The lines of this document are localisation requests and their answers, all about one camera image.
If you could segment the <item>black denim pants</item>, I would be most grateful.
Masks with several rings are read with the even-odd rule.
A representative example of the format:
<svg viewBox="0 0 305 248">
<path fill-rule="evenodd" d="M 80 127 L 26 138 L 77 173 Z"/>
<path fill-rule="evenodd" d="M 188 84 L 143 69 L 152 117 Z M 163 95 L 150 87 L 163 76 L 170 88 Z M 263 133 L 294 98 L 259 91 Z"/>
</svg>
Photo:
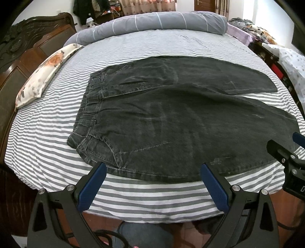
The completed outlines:
<svg viewBox="0 0 305 248">
<path fill-rule="evenodd" d="M 110 174 L 195 182 L 203 163 L 222 175 L 272 161 L 268 141 L 295 152 L 297 119 L 248 97 L 276 93 L 265 74 L 207 57 L 158 56 L 91 74 L 67 144 Z"/>
</svg>

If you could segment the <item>white dotted cloth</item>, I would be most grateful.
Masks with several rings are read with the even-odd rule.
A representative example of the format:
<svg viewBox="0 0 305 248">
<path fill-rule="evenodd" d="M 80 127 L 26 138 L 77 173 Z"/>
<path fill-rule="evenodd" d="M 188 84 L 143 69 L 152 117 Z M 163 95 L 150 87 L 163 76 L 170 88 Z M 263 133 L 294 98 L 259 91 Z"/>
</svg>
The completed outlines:
<svg viewBox="0 0 305 248">
<path fill-rule="evenodd" d="M 304 109 L 304 55 L 275 44 L 263 43 L 262 46 L 279 58 L 279 64 L 292 82 Z"/>
</svg>

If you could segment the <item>purple cloth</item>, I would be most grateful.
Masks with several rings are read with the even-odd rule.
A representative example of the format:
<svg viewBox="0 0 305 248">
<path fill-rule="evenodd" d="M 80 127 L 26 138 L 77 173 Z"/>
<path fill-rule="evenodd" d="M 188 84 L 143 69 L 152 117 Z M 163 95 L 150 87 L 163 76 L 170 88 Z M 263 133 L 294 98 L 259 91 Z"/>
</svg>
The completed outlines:
<svg viewBox="0 0 305 248">
<path fill-rule="evenodd" d="M 255 38 L 253 36 L 251 36 L 249 33 L 245 32 L 229 23 L 227 24 L 227 34 L 236 38 L 237 40 L 239 40 L 241 43 L 243 43 L 247 47 L 249 46 L 249 44 L 251 42 L 255 41 Z"/>
</svg>

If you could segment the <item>pile of clothes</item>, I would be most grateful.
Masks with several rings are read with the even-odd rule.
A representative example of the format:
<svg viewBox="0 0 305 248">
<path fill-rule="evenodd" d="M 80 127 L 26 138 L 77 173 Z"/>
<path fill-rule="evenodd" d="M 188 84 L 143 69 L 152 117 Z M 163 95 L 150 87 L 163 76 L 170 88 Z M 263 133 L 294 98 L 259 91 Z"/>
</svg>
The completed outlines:
<svg viewBox="0 0 305 248">
<path fill-rule="evenodd" d="M 275 38 L 264 28 L 255 25 L 251 20 L 232 18 L 228 23 L 249 33 L 257 41 L 267 44 L 277 44 Z"/>
</svg>

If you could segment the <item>floral white pillow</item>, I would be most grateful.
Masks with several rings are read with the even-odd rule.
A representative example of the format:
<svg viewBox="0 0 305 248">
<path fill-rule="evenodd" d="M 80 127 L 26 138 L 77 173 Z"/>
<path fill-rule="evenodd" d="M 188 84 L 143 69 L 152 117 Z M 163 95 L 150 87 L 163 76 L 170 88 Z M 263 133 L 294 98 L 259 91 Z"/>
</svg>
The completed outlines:
<svg viewBox="0 0 305 248">
<path fill-rule="evenodd" d="M 54 52 L 43 61 L 19 90 L 15 99 L 15 109 L 20 109 L 41 98 L 61 66 L 83 47 L 83 45 L 71 43 Z"/>
</svg>

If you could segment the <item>grey rolled duvet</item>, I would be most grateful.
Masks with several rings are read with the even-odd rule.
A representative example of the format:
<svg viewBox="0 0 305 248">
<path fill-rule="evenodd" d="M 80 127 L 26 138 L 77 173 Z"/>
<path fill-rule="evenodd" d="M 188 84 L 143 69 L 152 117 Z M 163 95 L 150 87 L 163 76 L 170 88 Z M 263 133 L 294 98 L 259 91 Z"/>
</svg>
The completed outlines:
<svg viewBox="0 0 305 248">
<path fill-rule="evenodd" d="M 165 11 L 128 15 L 81 30 L 72 35 L 64 45 L 88 45 L 112 36 L 158 29 L 184 29 L 223 35 L 227 32 L 227 19 L 209 11 Z"/>
</svg>

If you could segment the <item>brown wooden door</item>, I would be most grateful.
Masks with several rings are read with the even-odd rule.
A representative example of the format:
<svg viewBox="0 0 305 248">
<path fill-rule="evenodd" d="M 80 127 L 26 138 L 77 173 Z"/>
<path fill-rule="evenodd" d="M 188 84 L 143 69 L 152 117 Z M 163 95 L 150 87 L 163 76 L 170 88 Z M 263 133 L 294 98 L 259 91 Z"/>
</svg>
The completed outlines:
<svg viewBox="0 0 305 248">
<path fill-rule="evenodd" d="M 195 0 L 194 10 L 215 12 L 215 0 Z"/>
</svg>

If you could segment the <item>dark wooden headboard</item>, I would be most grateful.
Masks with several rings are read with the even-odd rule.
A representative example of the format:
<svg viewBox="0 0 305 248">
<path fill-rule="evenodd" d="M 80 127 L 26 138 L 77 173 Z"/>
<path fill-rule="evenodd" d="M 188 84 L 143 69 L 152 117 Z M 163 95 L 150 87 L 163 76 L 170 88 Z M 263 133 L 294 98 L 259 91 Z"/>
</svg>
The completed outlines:
<svg viewBox="0 0 305 248">
<path fill-rule="evenodd" d="M 70 13 L 38 16 L 13 25 L 1 41 L 1 164 L 15 118 L 15 97 L 26 80 L 76 33 Z"/>
</svg>

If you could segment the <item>pink window curtain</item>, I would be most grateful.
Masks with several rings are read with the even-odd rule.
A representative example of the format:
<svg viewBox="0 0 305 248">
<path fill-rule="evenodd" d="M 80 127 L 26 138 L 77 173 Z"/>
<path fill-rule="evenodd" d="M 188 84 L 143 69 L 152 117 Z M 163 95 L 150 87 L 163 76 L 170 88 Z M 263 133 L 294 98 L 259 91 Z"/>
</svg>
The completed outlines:
<svg viewBox="0 0 305 248">
<path fill-rule="evenodd" d="M 119 2 L 124 15 L 176 10 L 176 1 L 173 0 L 121 0 Z"/>
</svg>

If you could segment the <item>dark hanging clothes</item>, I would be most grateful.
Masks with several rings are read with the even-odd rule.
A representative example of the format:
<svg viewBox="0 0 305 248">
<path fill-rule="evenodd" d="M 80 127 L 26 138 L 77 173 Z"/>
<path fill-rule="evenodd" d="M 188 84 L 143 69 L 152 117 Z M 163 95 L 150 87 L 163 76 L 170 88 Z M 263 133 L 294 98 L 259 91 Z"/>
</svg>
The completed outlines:
<svg viewBox="0 0 305 248">
<path fill-rule="evenodd" d="M 97 0 L 97 4 L 100 7 L 101 12 L 105 12 L 111 9 L 108 0 Z M 73 14 L 76 15 L 80 21 L 80 25 L 85 25 L 88 18 L 96 19 L 95 10 L 91 0 L 74 0 Z"/>
</svg>

